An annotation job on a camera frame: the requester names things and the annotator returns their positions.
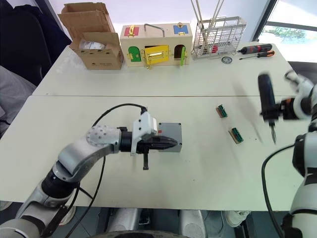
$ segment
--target white table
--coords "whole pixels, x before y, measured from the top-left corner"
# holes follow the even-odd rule
[[[259,116],[258,96],[31,96],[0,141],[0,200],[23,202],[63,147],[83,136],[105,110],[127,102],[148,106],[158,122],[181,122],[182,151],[151,151],[149,171],[142,169],[142,155],[109,155],[94,206],[266,210],[262,162],[276,149],[293,143],[308,126],[305,121],[277,123],[274,145],[268,125]],[[219,118],[215,111],[219,104],[224,105],[228,118]],[[124,107],[111,112],[101,123],[131,129],[138,116],[139,109]],[[238,128],[244,142],[233,142],[228,133],[232,127]],[[288,150],[267,166],[268,193],[274,210],[290,208],[303,180],[291,160],[292,150]],[[95,190],[101,164],[100,160],[82,181],[89,193]],[[89,199],[80,193],[75,205],[88,203]]]
[[[294,92],[284,80],[291,66],[276,46],[273,50],[273,57],[260,59],[239,60],[250,55],[230,54],[231,64],[224,64],[221,59],[198,59],[189,65],[154,66],[151,70],[127,67],[125,63],[121,70],[87,70],[66,47],[33,95],[258,96],[258,75],[266,71],[271,75],[276,96],[292,96]]]

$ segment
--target white wall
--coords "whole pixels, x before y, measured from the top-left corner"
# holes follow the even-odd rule
[[[81,0],[49,0],[55,13],[64,3]],[[247,22],[242,42],[250,41],[269,0],[225,0],[218,16],[240,16]],[[190,0],[97,0],[104,2],[117,33],[122,25],[190,22],[193,34],[197,20]],[[210,19],[217,0],[199,0],[202,16]]]
[[[8,1],[8,3],[11,4],[12,7],[22,6],[22,5],[26,5],[26,4],[31,5],[31,6],[38,6],[36,4],[36,2],[33,0],[7,0],[7,1]]]

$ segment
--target green door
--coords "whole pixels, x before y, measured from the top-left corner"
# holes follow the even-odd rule
[[[131,46],[128,49],[131,62],[141,62],[140,51],[136,46]]]

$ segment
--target gray box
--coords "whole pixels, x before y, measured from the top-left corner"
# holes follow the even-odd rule
[[[178,142],[178,145],[160,150],[161,152],[180,152],[182,149],[182,124],[181,123],[159,123],[158,135],[170,137]]]

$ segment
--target wooden lock box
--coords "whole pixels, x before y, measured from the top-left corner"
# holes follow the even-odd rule
[[[192,47],[189,23],[123,26],[120,42],[128,66],[188,64]]]

